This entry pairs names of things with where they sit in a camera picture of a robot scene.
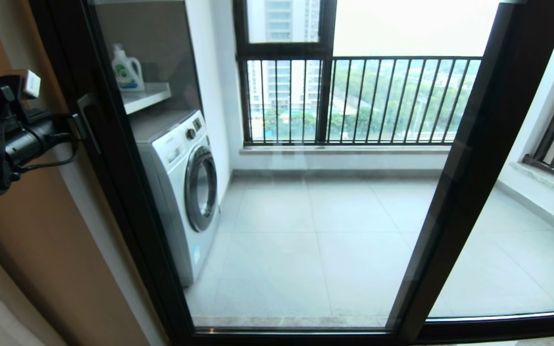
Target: building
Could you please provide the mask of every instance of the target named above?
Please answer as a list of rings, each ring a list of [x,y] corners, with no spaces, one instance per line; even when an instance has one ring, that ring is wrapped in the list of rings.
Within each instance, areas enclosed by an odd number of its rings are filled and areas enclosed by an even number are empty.
[[[247,7],[251,43],[318,40],[320,0],[253,0]],[[292,112],[302,112],[303,105],[305,114],[316,114],[320,65],[320,61],[277,61],[277,67],[275,61],[248,62],[252,118],[261,120],[263,109],[264,114],[278,109],[287,123],[290,106]]]

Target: black door frame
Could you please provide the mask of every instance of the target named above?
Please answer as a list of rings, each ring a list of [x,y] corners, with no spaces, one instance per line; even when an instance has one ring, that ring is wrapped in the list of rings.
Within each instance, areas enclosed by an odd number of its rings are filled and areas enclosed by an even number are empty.
[[[70,111],[88,119],[94,138],[84,145],[164,330],[176,344],[409,345],[554,335],[554,313],[427,318],[497,180],[554,48],[554,1],[499,6],[389,331],[194,328],[94,9],[86,0],[30,4]],[[77,99],[85,95],[79,107]]]

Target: front-loading washing machine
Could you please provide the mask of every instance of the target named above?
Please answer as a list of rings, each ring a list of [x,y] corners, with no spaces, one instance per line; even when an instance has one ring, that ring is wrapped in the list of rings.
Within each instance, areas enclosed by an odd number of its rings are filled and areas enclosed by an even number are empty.
[[[202,112],[133,114],[130,124],[181,285],[191,285],[211,249],[219,214]]]

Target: windowsill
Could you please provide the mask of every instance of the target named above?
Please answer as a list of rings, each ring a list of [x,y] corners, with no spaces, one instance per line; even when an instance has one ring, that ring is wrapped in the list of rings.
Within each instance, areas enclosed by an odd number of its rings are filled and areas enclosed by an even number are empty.
[[[284,146],[257,146],[243,147],[239,150],[240,155],[448,155],[449,145],[437,146],[414,146],[414,145],[391,145],[389,147],[369,147],[369,146],[311,146],[300,145],[292,147]]]
[[[550,173],[546,173],[541,169],[537,169],[536,167],[532,167],[522,162],[510,162],[510,166],[512,166],[520,173],[527,175],[528,177],[531,177],[533,179],[536,179],[543,185],[554,190],[554,175]]]

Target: floor tile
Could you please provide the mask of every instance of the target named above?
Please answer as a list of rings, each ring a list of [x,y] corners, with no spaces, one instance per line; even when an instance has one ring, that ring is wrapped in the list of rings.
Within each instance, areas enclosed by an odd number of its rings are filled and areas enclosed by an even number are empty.
[[[496,243],[554,299],[554,230],[505,232]]]
[[[397,232],[369,188],[309,190],[317,232]]]
[[[302,175],[259,175],[248,177],[246,188],[307,188]]]
[[[249,177],[246,175],[233,175],[230,177],[228,189],[245,188],[248,179]]]
[[[232,326],[385,322],[436,185],[234,177],[205,267],[185,288],[192,315]],[[493,190],[431,316],[552,310],[554,229]]]
[[[220,203],[218,232],[232,232],[237,222],[244,190],[229,187]]]
[[[341,176],[308,176],[305,179],[310,189],[334,190],[368,187],[365,178],[354,174],[346,174]]]
[[[183,289],[189,313],[193,316],[210,316],[213,313],[215,294],[217,294],[231,237],[232,234],[229,233],[215,235],[209,256],[196,282]]]
[[[386,317],[409,261],[398,233],[318,234],[334,316]]]
[[[405,239],[405,243],[409,247],[410,253],[413,252],[414,247],[416,247],[416,243],[418,241],[418,234],[402,233],[402,237]],[[454,316],[452,309],[450,309],[448,303],[446,302],[444,297],[442,297],[441,294],[438,297],[435,304],[433,304],[433,308],[431,309],[430,315],[434,317],[453,317]]]
[[[247,189],[234,232],[314,232],[307,190]]]
[[[233,234],[214,313],[234,317],[329,316],[316,235]]]
[[[487,234],[470,235],[441,295],[456,316],[554,310],[552,298]]]
[[[435,193],[435,180],[383,180],[372,185],[401,232],[419,233]]]
[[[497,188],[484,204],[474,230],[476,232],[540,231],[554,229]]]

